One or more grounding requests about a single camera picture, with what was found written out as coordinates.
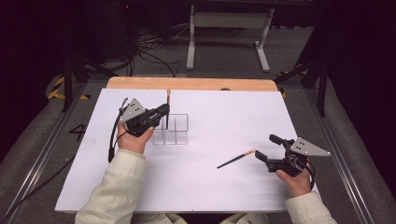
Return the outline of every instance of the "hand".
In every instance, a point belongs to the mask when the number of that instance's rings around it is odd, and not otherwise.
[[[276,174],[288,186],[288,191],[291,198],[311,192],[311,186],[309,183],[310,174],[306,169],[304,169],[299,175],[295,177],[288,175],[282,170],[277,170]]]
[[[145,152],[145,146],[147,141],[150,139],[154,133],[154,128],[148,128],[140,137],[133,136],[126,133],[124,125],[119,122],[117,137],[119,138],[119,147],[123,149],[130,150],[132,152],[143,154]]]

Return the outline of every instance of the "silver bracket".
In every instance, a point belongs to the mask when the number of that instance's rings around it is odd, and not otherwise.
[[[295,140],[294,144],[291,145],[290,151],[305,155],[305,156],[319,156],[319,157],[330,157],[331,153],[315,146],[312,143],[305,141],[303,138]]]
[[[146,112],[146,109],[136,100],[133,99],[130,104],[127,105],[124,113],[122,114],[120,121],[126,122]]]

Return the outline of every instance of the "metal frame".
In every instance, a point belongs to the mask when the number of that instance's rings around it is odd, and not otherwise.
[[[221,13],[221,12],[195,12],[195,6],[191,6],[190,14],[190,43],[187,54],[187,70],[194,68],[195,56],[195,27],[230,27],[262,29],[260,41],[255,41],[255,48],[259,56],[263,72],[269,72],[270,67],[264,54],[263,46],[274,15],[271,8],[267,13]]]

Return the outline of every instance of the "floor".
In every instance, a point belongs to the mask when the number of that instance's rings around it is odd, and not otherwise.
[[[185,69],[188,34],[176,42],[149,53],[170,63],[177,77],[225,77],[273,79],[281,71],[294,66],[313,28],[271,29],[264,45],[271,72],[261,70],[253,42],[260,32],[204,29],[197,33],[195,65]],[[106,66],[120,61],[107,61]],[[134,76],[170,77],[161,63],[136,57]],[[125,76],[126,68],[117,73]],[[312,158],[318,174],[318,189],[325,205],[338,223],[396,223],[396,202],[367,149],[337,100],[329,80],[326,92],[326,118],[316,109],[317,87],[303,89],[302,77],[294,77],[279,85],[286,93],[285,104],[299,136],[332,152],[331,158]],[[55,78],[48,89],[51,90]],[[77,152],[80,124],[88,125],[100,90],[107,78],[92,75],[87,84],[74,83],[75,101],[62,113],[63,100],[52,98],[32,121],[0,164],[0,215],[18,202],[34,186],[45,182]],[[79,99],[80,95],[90,99]],[[58,213],[54,206],[62,190],[68,167],[56,175],[43,189],[22,203],[6,223],[73,223],[74,215]],[[186,215],[189,223],[219,223],[226,215]],[[269,214],[271,223],[291,223],[287,213]]]

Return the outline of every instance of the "white paper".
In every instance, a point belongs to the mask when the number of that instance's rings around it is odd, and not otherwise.
[[[102,181],[111,131],[125,97],[151,109],[166,102],[166,91],[102,90],[56,211],[79,210]],[[279,92],[172,91],[171,114],[189,115],[188,144],[147,143],[148,173],[136,212],[286,210],[286,185],[253,154],[217,169],[252,148],[270,159],[284,157],[285,149],[269,141],[269,135],[297,135]]]

